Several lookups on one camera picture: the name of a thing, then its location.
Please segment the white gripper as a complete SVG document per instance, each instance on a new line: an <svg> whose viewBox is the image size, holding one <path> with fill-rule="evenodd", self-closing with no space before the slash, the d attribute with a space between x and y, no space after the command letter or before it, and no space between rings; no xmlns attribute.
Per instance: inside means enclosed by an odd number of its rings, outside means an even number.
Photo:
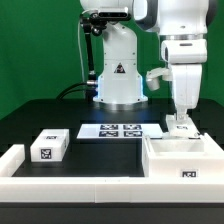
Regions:
<svg viewBox="0 0 224 224"><path fill-rule="evenodd" d="M197 106L201 77L201 64L171 65L172 97L175 103L176 120L179 122L188 119L187 109Z"/></svg>

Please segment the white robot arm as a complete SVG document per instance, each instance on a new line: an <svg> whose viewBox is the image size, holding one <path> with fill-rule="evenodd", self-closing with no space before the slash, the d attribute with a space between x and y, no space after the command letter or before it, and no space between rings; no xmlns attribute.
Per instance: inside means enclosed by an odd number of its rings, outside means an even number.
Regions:
<svg viewBox="0 0 224 224"><path fill-rule="evenodd" d="M148 101L143 86L159 88L161 79L172 85L179 122L197 106L202 64L207 60L207 27L215 17L217 0L80 0L80 25L87 36L103 37L104 69L97 77L94 101L113 109ZM164 68L142 77L137 71L137 36L122 25L134 21L160 38Z"/></svg>

